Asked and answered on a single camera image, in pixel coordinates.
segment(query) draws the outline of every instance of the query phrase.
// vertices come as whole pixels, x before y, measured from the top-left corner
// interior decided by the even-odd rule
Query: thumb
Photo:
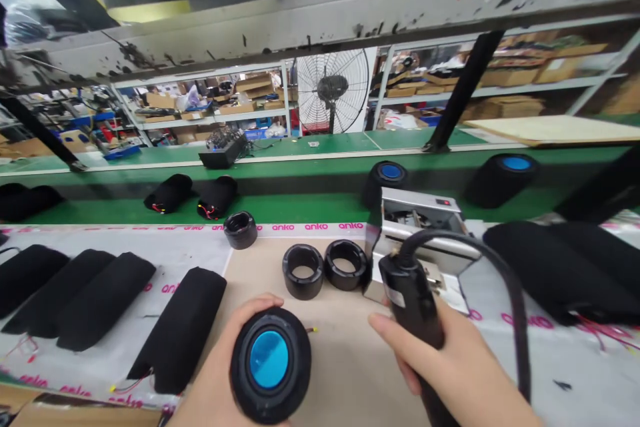
[[[369,325],[382,337],[389,347],[423,379],[429,382],[436,376],[440,353],[418,337],[410,334],[395,320],[381,314],[371,314]]]

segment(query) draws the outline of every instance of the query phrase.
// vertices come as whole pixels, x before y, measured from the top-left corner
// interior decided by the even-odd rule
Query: hand
[[[272,294],[262,294],[249,300],[231,314],[215,347],[207,357],[186,399],[178,407],[169,427],[252,427],[254,422],[238,409],[229,371],[235,341],[251,317],[270,307],[281,307],[284,300]],[[289,426],[288,422],[280,424]]]
[[[416,373],[430,384],[462,427],[530,427],[543,423],[500,367],[470,320],[435,297],[445,345],[436,350],[391,318],[371,314],[371,327],[395,352],[414,395]]]

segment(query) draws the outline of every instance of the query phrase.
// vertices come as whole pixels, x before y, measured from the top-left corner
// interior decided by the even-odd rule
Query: silver machine
[[[382,188],[380,210],[374,209],[367,224],[366,254],[372,259],[371,281],[365,297],[382,302],[385,289],[380,275],[380,259],[411,234],[424,229],[449,230],[470,235],[455,199],[428,193]],[[456,310],[469,313],[458,277],[481,257],[472,247],[445,238],[436,238],[417,251],[432,288]]]

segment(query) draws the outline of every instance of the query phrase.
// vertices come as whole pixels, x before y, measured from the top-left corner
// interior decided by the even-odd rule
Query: shelving unit
[[[276,110],[256,110],[253,112],[246,113],[236,113],[229,115],[220,115],[213,113],[212,116],[204,117],[200,120],[173,120],[166,122],[153,122],[153,123],[144,123],[137,120],[135,113],[132,110],[131,102],[125,98],[119,91],[121,88],[128,87],[145,87],[149,84],[161,84],[161,83],[170,83],[170,82],[178,82],[178,81],[189,81],[196,79],[203,79],[207,77],[219,77],[222,75],[231,75],[234,73],[247,73],[252,71],[267,71],[267,70],[275,70],[280,69],[281,79],[282,79],[282,89],[284,92],[284,103],[285,108],[276,109]],[[195,73],[188,73],[186,75],[166,75],[161,77],[152,77],[149,79],[141,80],[133,80],[133,81],[123,81],[123,82],[114,82],[111,84],[112,92],[118,97],[122,105],[125,106],[127,110],[129,118],[131,118],[131,123],[133,124],[132,128],[137,129],[140,132],[140,136],[145,143],[145,145],[151,147],[152,143],[149,139],[149,136],[146,134],[146,131],[149,130],[158,130],[158,129],[166,129],[166,128],[174,128],[174,127],[188,127],[188,126],[197,126],[197,125],[211,125],[213,123],[227,122],[227,121],[242,121],[242,120],[252,120],[266,117],[279,117],[284,115],[287,120],[287,136],[291,135],[291,117],[289,115],[289,88],[287,84],[287,66],[285,60],[275,62],[275,63],[256,63],[252,65],[239,65],[236,67],[228,67],[217,70],[207,70],[207,71],[199,71]]]
[[[517,28],[507,30],[505,36],[522,35],[526,33],[534,33],[539,31],[568,29],[572,27],[584,27],[587,25],[597,25],[601,23],[612,23],[616,21],[638,19],[640,15],[628,14],[628,15],[608,15],[603,17],[594,17],[590,19],[583,19],[579,21],[564,21],[557,23],[547,23],[543,25],[534,25],[530,28]],[[386,105],[399,105],[402,103],[416,103],[416,102],[429,102],[429,101],[443,101],[448,100],[451,97],[451,92],[438,93],[433,95],[413,95],[411,97],[385,97],[387,90],[387,82],[389,80],[389,74],[393,64],[393,57],[399,51],[403,50],[420,50],[433,48],[442,45],[455,45],[461,43],[467,43],[475,41],[477,35],[460,35],[456,37],[444,37],[440,39],[432,39],[428,41],[419,41],[412,43],[398,43],[391,45],[387,53],[387,60],[385,62],[382,82],[380,85],[380,93],[377,97],[370,97],[370,101],[376,101],[375,116],[373,125],[378,124],[380,117],[380,111],[383,106]],[[582,77],[569,79],[565,81],[559,81],[555,83],[532,83],[529,85],[519,85],[517,87],[484,87],[476,90],[472,97],[491,97],[496,95],[514,95],[520,93],[542,92],[561,89],[586,89],[580,98],[568,109],[567,115],[575,115],[586,104],[586,102],[595,94],[595,92],[609,79],[625,77],[626,73],[618,73],[617,70],[626,62],[627,58],[632,52],[640,45],[640,30],[636,32],[634,36],[625,44],[625,46],[618,52],[614,61],[611,62],[609,68],[601,75],[595,77]]]

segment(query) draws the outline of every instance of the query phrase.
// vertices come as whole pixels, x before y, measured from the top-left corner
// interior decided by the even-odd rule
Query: standing fan
[[[298,116],[313,133],[343,133],[367,100],[369,64],[364,49],[297,59]]]

